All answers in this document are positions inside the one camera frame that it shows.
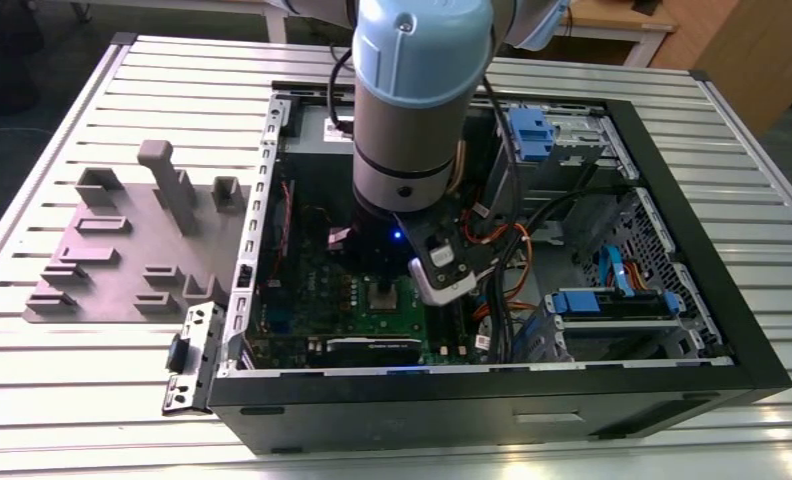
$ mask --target motherboard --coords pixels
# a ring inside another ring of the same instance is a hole
[[[247,341],[255,368],[468,364],[461,304],[423,304],[411,278],[352,274],[304,239],[265,281]]]

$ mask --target blue connector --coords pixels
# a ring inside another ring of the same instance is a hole
[[[537,108],[512,108],[508,119],[521,161],[543,162],[553,150],[553,126],[544,112]]]
[[[599,313],[600,305],[595,292],[559,292],[551,295],[555,313]]]

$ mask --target wire bundle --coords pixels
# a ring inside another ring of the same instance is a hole
[[[631,279],[635,290],[648,290],[648,284],[646,283],[646,279],[642,275],[639,264],[632,260],[624,262],[624,274]],[[615,285],[615,275],[612,274],[612,270],[609,270],[607,273],[605,285],[609,287]]]

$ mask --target black cable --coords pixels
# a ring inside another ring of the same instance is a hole
[[[333,58],[335,62],[340,61],[340,56],[337,55],[337,51],[335,50],[336,48],[336,44],[331,44],[328,45],[328,50],[331,51],[331,58]],[[349,72],[355,71],[355,67],[352,67],[351,65],[343,65],[343,68],[347,69]]]
[[[493,91],[493,87],[491,86],[491,82],[488,82],[488,77],[485,77],[485,76],[481,77],[481,83],[483,83],[483,87],[485,88],[488,100],[491,101],[491,107],[493,108],[493,116],[496,118],[496,122],[497,122],[497,125],[501,130],[503,150],[505,151],[505,157],[507,157],[505,170],[508,172],[508,178],[511,179],[511,184],[512,184],[512,206],[511,206],[511,212],[508,215],[508,226],[503,233],[503,238],[512,237],[512,235],[515,235],[515,238],[516,238],[517,232],[515,231],[515,223],[517,223],[517,215],[520,214],[521,195],[520,195],[520,176],[519,176],[517,163],[516,163],[516,157],[515,157],[515,141],[512,139],[513,138],[512,137],[512,129],[509,128],[508,120],[505,118],[505,114],[503,113],[503,107],[500,106],[500,102],[497,100],[497,96]],[[497,265],[495,266],[495,271],[493,271],[495,277],[493,278],[496,278],[497,273],[501,275],[501,272],[504,270],[505,270],[505,265],[501,265],[500,263],[497,263]],[[491,289],[493,292],[496,292],[497,290],[501,290],[501,288],[503,288],[501,280],[492,279],[492,281],[489,282],[489,286],[491,286]],[[493,320],[493,318],[496,316],[496,322],[499,325],[499,328],[492,328],[492,330],[491,330],[491,335],[492,335],[491,343],[493,344],[495,336],[497,336],[500,334],[508,336],[509,340],[511,340],[513,326],[509,321],[508,315],[505,313],[508,308],[505,305],[504,297],[500,296],[497,298],[493,296],[488,296],[488,307],[492,312],[491,318]],[[500,361],[503,361],[503,362],[507,361],[505,354],[501,355]]]
[[[505,169],[508,171],[508,175],[512,182],[512,207],[508,216],[508,227],[507,227],[507,234],[511,235],[511,232],[515,230],[515,223],[517,223],[517,215],[520,214],[520,175],[517,171],[517,160],[515,158],[515,141],[512,137],[512,129],[509,128],[508,121],[505,119],[505,114],[503,113],[503,107],[500,106],[500,101],[497,100],[497,95],[493,91],[493,87],[491,87],[491,82],[488,82],[488,77],[481,77],[481,84],[485,88],[485,93],[488,95],[488,100],[491,101],[491,107],[493,109],[493,117],[497,121],[497,125],[500,126],[500,130],[503,130],[503,149],[505,150],[505,157],[507,157],[507,165]]]
[[[331,70],[331,77],[328,78],[328,115],[331,116],[331,123],[333,123],[333,127],[345,134],[352,134],[355,130],[355,124],[352,122],[344,122],[337,118],[337,109],[335,106],[335,98],[333,98],[333,90],[336,88],[337,83],[337,75],[340,74],[340,69],[348,62],[348,59],[352,58],[352,49],[349,48],[345,50],[345,53],[337,60],[337,63],[333,64],[333,69]]]
[[[573,10],[571,10],[571,5],[568,5],[568,23],[565,25],[565,36],[571,38],[573,35]]]

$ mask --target metal table frame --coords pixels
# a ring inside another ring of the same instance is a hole
[[[106,51],[0,223],[0,474],[792,478],[792,390],[642,440],[297,457],[255,458],[215,417],[162,418],[177,326],[21,319],[78,202],[72,183],[98,165],[146,181],[134,152],[148,137],[174,143],[193,183],[219,174],[252,182],[271,82],[324,81],[332,59],[312,46],[126,40]],[[792,375],[792,188],[712,85],[687,72],[512,59],[488,76],[503,92],[635,104]]]

